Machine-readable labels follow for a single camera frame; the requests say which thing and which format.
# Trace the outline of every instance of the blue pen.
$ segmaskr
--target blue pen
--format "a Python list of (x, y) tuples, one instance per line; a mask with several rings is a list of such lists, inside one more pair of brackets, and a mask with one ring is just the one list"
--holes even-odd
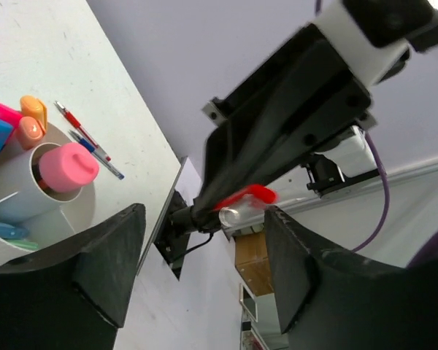
[(94, 148), (94, 146), (92, 144), (90, 144), (87, 140), (85, 140), (83, 137), (81, 137), (80, 135), (78, 135), (77, 133), (75, 133), (74, 131), (70, 130), (70, 135), (72, 136), (72, 138), (81, 146), (83, 146), (84, 148), (86, 148), (94, 157), (96, 157), (96, 159), (102, 163), (103, 166), (105, 166), (107, 169), (109, 169), (109, 171), (116, 175), (117, 178), (119, 178), (120, 180), (123, 180), (123, 178), (125, 177), (121, 172), (119, 172), (117, 170), (116, 167), (114, 167), (112, 164), (110, 164), (109, 162), (107, 162), (98, 152), (97, 149)]

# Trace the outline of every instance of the red cap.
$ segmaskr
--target red cap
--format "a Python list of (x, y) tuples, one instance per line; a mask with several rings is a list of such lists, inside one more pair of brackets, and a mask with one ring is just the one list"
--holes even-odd
[(90, 184), (99, 172), (99, 164), (86, 148), (73, 142), (41, 156), (39, 172), (48, 187), (67, 193)]
[(246, 195), (252, 195), (254, 198), (260, 200), (265, 204), (273, 204), (279, 198), (275, 191), (260, 184), (251, 184), (249, 186), (246, 186), (246, 188), (244, 188), (243, 190), (240, 190), (239, 192), (236, 192), (233, 195), (224, 199), (223, 201), (219, 202), (214, 207), (214, 210), (221, 210), (226, 206), (231, 206), (232, 204), (235, 204), (236, 202), (241, 200)]

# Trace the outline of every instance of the cable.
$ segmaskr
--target cable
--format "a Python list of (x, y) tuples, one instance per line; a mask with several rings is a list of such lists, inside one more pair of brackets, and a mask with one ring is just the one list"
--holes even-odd
[(378, 171), (380, 172), (381, 182), (383, 183), (383, 190), (385, 192), (385, 204), (383, 207), (383, 213), (381, 214), (380, 221), (378, 222), (377, 227), (374, 229), (373, 233), (368, 237), (365, 242), (357, 246), (356, 248), (352, 249), (352, 252), (358, 252), (359, 250), (365, 248), (368, 246), (375, 238), (378, 236), (378, 233), (380, 233), (381, 229), (383, 228), (383, 225), (385, 224), (386, 217), (388, 216), (389, 211), (389, 204), (391, 202), (391, 195), (389, 193), (389, 184), (388, 184), (388, 177), (386, 176), (385, 167), (383, 166), (383, 163), (381, 163), (380, 155), (378, 154), (378, 151), (376, 147), (374, 146), (373, 140), (370, 137), (370, 135), (365, 132), (365, 139), (370, 147), (370, 150), (373, 153), (374, 161), (377, 164)]
[(190, 254), (193, 250), (197, 250), (198, 248), (205, 246), (206, 244), (208, 244), (212, 240), (213, 236), (214, 236), (214, 233), (210, 233), (210, 237), (204, 243), (198, 244), (197, 246), (194, 246), (190, 249), (187, 249), (182, 254), (178, 254), (176, 257), (174, 257), (172, 262), (175, 263), (177, 260), (182, 259), (184, 256), (186, 256), (186, 254)]
[(315, 0), (315, 15), (318, 16), (323, 7), (323, 0)]

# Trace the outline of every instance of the pen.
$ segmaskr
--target pen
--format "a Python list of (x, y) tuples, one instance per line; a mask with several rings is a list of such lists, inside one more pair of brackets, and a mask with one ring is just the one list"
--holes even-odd
[(81, 123), (76, 119), (76, 117), (68, 110), (66, 107), (58, 101), (55, 101), (55, 107), (58, 111), (73, 125), (73, 128), (77, 129), (92, 145), (95, 149), (99, 151), (99, 156), (105, 158), (107, 161), (111, 161), (109, 155), (102, 149), (101, 145), (96, 142), (96, 140), (89, 134), (89, 132), (81, 126)]
[(75, 133), (73, 130), (70, 130), (70, 135), (72, 136), (72, 138), (78, 142), (79, 144), (81, 144), (84, 148), (86, 148), (94, 157), (97, 158), (97, 160), (99, 162), (101, 162), (101, 164), (103, 166), (105, 166), (107, 169), (109, 169), (109, 171), (116, 175), (117, 178), (119, 178), (120, 180), (123, 180), (123, 178), (125, 177), (121, 172), (119, 172), (117, 170), (116, 167), (114, 167), (112, 164), (110, 164), (107, 160), (105, 160), (97, 151), (97, 149), (94, 148), (94, 146), (92, 144), (90, 144), (88, 141), (86, 141), (83, 137), (81, 137), (80, 135), (78, 135), (77, 133)]

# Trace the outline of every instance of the white table surface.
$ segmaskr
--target white table surface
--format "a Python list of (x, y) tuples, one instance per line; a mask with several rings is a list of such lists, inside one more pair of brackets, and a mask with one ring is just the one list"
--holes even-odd
[(143, 203), (146, 246), (180, 164), (86, 1), (0, 0), (0, 102), (19, 109), (27, 94), (64, 132), (53, 101), (66, 105), (126, 176), (101, 167), (68, 210), (76, 231)]

